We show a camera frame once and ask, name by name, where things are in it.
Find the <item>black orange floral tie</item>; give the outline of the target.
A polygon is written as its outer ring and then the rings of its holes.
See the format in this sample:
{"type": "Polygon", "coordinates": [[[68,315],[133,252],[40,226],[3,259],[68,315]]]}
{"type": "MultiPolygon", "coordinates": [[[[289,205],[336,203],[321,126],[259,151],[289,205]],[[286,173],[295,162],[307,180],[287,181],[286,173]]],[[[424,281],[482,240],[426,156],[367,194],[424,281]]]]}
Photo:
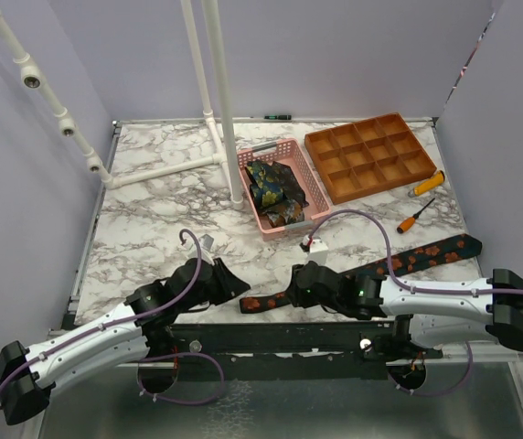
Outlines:
{"type": "MultiPolygon", "coordinates": [[[[477,238],[462,233],[424,244],[391,256],[392,268],[398,277],[422,272],[432,267],[459,262],[478,256],[483,244],[477,238]]],[[[244,315],[260,314],[291,304],[286,292],[266,296],[243,297],[239,300],[240,312],[244,315]]]]}

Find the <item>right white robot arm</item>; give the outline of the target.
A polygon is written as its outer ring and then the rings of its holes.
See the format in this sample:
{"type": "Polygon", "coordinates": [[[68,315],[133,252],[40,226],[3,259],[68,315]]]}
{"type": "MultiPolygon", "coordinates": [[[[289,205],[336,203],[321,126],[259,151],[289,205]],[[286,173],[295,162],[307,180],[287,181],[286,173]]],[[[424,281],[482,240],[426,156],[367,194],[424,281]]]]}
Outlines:
{"type": "Polygon", "coordinates": [[[408,358],[420,348],[492,341],[523,352],[523,278],[495,269],[489,278],[421,282],[392,275],[337,273],[295,265],[286,295],[292,305],[320,305],[356,320],[405,318],[389,335],[390,350],[408,358]]]}

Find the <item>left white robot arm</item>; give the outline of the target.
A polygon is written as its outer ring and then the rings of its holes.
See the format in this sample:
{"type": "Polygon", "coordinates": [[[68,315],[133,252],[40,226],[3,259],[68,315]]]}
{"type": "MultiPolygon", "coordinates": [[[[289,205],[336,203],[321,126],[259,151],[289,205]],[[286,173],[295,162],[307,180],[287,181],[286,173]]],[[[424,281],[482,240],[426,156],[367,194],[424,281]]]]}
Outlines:
{"type": "Polygon", "coordinates": [[[60,337],[0,350],[0,412],[8,425],[45,411],[53,392],[85,374],[128,361],[176,354],[170,327],[201,304],[222,305],[250,290],[220,258],[188,260],[164,279],[137,288],[105,315],[60,337]]]}

